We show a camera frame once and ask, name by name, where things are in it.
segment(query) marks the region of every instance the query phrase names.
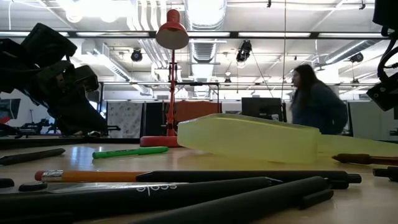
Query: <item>orange pencil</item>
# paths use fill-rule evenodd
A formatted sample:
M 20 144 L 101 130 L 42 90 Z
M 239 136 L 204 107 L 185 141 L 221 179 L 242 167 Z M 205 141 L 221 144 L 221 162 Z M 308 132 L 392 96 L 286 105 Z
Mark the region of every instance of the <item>orange pencil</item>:
M 35 180 L 43 182 L 135 182 L 146 172 L 48 170 L 37 171 Z

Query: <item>lamp base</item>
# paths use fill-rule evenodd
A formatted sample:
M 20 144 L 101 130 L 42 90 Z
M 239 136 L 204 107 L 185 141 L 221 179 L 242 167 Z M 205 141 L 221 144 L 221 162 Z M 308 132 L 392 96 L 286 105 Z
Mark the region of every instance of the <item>lamp base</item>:
M 176 136 L 143 136 L 140 139 L 141 147 L 167 146 L 181 147 L 177 143 Z

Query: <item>green marker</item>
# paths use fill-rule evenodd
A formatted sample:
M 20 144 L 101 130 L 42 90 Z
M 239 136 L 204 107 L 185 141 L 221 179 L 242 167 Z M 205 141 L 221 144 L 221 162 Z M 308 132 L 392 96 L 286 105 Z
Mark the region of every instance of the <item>green marker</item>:
M 135 155 L 148 155 L 155 153 L 167 152 L 169 150 L 168 147 L 140 147 L 139 149 L 126 149 L 126 150 L 117 150 L 117 151 L 108 151 L 108 152 L 93 152 L 93 158 L 109 158 L 115 156 L 135 156 Z

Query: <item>red desk lamp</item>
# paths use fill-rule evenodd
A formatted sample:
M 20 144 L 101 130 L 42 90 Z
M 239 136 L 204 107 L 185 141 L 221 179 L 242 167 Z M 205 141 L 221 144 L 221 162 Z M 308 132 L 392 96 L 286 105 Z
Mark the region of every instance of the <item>red desk lamp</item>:
M 149 146 L 167 146 L 179 147 L 177 137 L 174 130 L 174 89 L 175 89 L 175 50 L 182 49 L 188 45 L 189 36 L 184 26 L 180 23 L 180 13 L 171 9 L 167 13 L 167 22 L 163 24 L 159 31 L 156 33 L 157 43 L 172 50 L 172 63 L 171 63 L 171 86 L 170 86 L 170 107 L 167 113 L 167 136 L 143 136 L 140 140 L 142 147 Z

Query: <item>desk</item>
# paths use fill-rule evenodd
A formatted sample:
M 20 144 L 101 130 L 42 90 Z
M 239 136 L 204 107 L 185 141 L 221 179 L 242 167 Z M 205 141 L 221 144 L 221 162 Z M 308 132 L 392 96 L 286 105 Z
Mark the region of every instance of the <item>desk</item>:
M 354 164 L 340 164 L 329 158 L 321 158 L 314 164 L 278 164 L 264 161 L 247 161 L 227 158 L 186 148 L 170 149 L 163 154 L 137 157 L 119 157 L 93 160 L 94 151 L 110 151 L 118 149 L 135 149 L 133 144 L 82 144 L 69 146 L 42 147 L 0 151 L 0 156 L 42 151 L 62 147 L 64 155 L 41 159 L 38 161 L 0 167 L 0 176 L 14 179 L 16 186 L 34 180 L 38 170 L 204 170 L 204 169 L 319 169 L 345 170 L 349 173 L 361 174 L 362 184 L 351 184 L 347 190 L 335 190 L 332 200 L 323 202 L 306 210 L 290 209 L 264 218 L 256 223 L 280 224 L 365 224 L 365 223 L 397 223 L 398 183 L 386 178 L 375 178 L 372 168 Z M 123 217 L 102 220 L 83 221 L 79 223 L 127 223 L 135 218 L 148 214 L 126 215 Z

